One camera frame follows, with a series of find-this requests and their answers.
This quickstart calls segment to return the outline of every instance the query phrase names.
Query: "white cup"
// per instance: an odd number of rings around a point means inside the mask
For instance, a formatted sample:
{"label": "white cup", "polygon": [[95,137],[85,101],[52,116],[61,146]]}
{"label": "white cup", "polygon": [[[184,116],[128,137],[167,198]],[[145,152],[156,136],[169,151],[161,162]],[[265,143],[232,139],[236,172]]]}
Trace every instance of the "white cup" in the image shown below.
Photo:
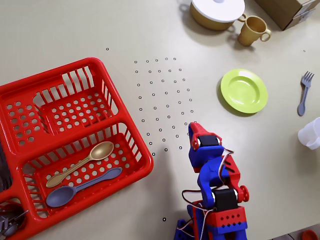
{"label": "white cup", "polygon": [[311,150],[317,149],[320,146],[320,117],[305,125],[298,132],[298,139]]}

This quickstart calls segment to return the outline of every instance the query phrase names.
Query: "plate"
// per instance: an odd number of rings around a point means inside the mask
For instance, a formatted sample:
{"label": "plate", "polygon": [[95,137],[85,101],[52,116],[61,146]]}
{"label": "plate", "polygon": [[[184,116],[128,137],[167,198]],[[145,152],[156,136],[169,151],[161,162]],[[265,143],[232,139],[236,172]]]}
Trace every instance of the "plate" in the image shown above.
{"label": "plate", "polygon": [[253,114],[262,110],[268,101],[268,91],[256,74],[245,69],[234,69],[221,80],[221,93],[234,109]]}

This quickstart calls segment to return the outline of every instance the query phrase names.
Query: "gray fork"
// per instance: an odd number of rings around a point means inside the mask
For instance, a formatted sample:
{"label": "gray fork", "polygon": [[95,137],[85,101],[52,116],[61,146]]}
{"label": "gray fork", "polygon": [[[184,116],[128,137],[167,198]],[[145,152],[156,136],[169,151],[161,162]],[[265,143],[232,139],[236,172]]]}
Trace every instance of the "gray fork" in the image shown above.
{"label": "gray fork", "polygon": [[303,91],[301,102],[298,106],[299,116],[303,116],[306,112],[306,98],[307,98],[308,90],[311,87],[311,80],[313,77],[314,77],[314,74],[307,71],[301,79],[301,84],[304,86],[304,91]]}

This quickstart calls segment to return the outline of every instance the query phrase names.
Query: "purple spoon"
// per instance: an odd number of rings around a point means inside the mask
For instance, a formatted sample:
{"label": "purple spoon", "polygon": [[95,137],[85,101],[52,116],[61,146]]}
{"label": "purple spoon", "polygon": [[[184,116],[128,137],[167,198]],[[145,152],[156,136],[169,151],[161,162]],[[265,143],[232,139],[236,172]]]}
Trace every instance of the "purple spoon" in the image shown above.
{"label": "purple spoon", "polygon": [[77,194],[77,192],[91,187],[94,184],[100,183],[104,180],[115,179],[122,173],[122,167],[115,167],[105,172],[100,177],[92,179],[84,184],[79,186],[61,186],[54,191],[52,191],[49,196],[46,198],[46,204],[52,208],[61,207],[68,202]]}

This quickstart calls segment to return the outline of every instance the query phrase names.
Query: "red dish rack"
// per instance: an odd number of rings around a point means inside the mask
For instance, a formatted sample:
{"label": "red dish rack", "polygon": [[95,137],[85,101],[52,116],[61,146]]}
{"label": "red dish rack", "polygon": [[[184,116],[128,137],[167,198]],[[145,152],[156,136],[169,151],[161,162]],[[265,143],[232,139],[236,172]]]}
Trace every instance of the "red dish rack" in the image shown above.
{"label": "red dish rack", "polygon": [[[104,64],[85,58],[0,87],[0,141],[13,178],[1,203],[16,199],[29,210],[23,227],[7,239],[25,240],[124,187],[153,169],[153,158]],[[47,180],[85,158],[98,143],[114,143],[112,154],[91,161],[56,187]],[[122,167],[121,175],[80,191],[71,202],[50,208],[47,196]]]}

